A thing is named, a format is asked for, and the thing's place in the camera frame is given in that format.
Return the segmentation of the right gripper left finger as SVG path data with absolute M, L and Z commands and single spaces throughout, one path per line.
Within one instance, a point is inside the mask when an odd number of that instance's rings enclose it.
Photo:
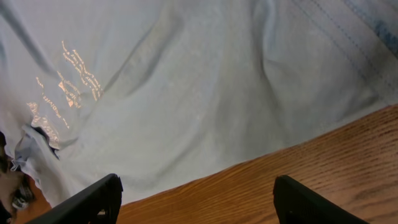
M 115 224 L 122 192 L 120 177 L 108 174 L 28 224 Z

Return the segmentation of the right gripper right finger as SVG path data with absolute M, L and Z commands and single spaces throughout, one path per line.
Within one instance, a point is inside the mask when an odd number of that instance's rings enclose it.
M 295 179 L 275 179 L 274 207 L 280 224 L 367 224 Z

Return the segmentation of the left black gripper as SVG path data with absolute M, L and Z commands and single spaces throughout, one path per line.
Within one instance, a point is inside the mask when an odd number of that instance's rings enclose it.
M 14 223 L 17 210 L 24 210 L 35 200 L 27 176 L 12 171 L 11 159 L 5 152 L 6 139 L 1 133 L 1 223 Z

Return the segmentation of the light blue printed t-shirt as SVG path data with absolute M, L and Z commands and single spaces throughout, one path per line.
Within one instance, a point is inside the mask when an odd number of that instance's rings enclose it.
M 123 203 L 397 103 L 397 2 L 2 1 L 1 131 L 56 206 Z

